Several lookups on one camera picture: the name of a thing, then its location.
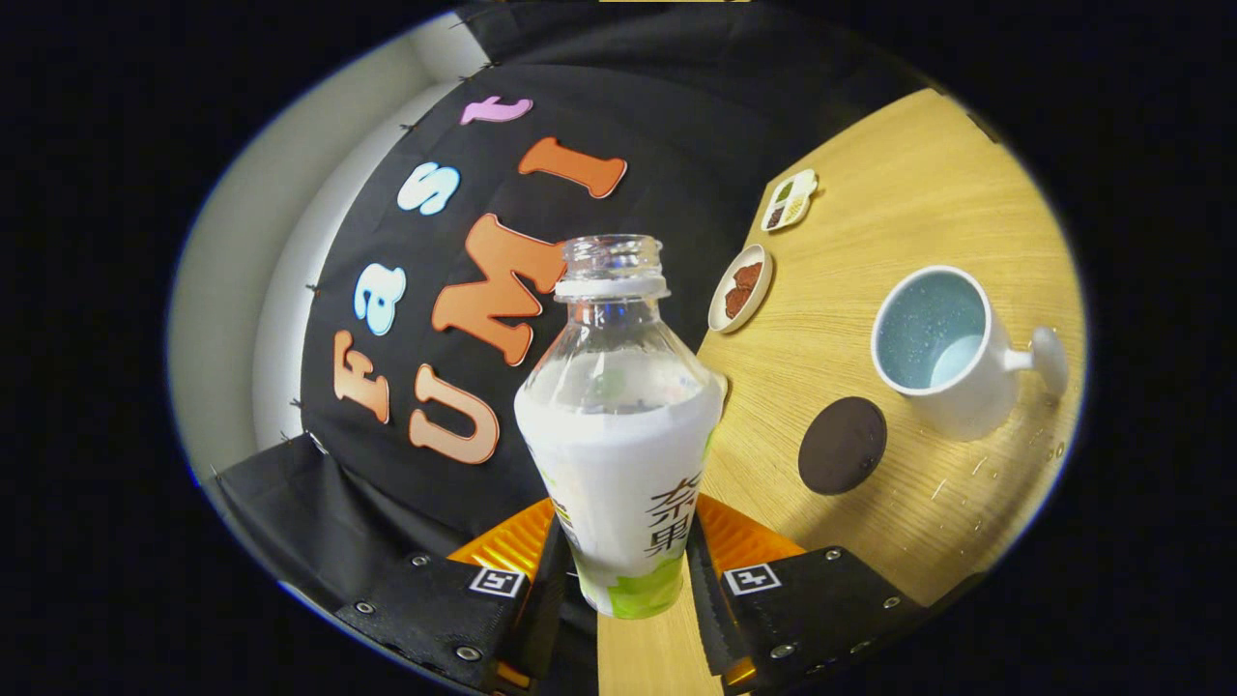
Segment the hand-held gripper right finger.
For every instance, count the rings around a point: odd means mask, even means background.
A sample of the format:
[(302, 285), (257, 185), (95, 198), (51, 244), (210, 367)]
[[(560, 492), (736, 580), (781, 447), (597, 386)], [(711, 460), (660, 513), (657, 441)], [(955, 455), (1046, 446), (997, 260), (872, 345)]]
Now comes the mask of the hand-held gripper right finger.
[(825, 682), (967, 586), (962, 493), (698, 494), (687, 567), (726, 692)]

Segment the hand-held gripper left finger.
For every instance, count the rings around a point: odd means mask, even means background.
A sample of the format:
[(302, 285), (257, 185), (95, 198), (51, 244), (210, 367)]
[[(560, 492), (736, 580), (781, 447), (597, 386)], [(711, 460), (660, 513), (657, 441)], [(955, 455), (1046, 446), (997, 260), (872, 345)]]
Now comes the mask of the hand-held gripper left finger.
[(447, 556), (408, 555), (336, 621), (463, 692), (534, 692), (547, 677), (570, 561), (543, 499)]

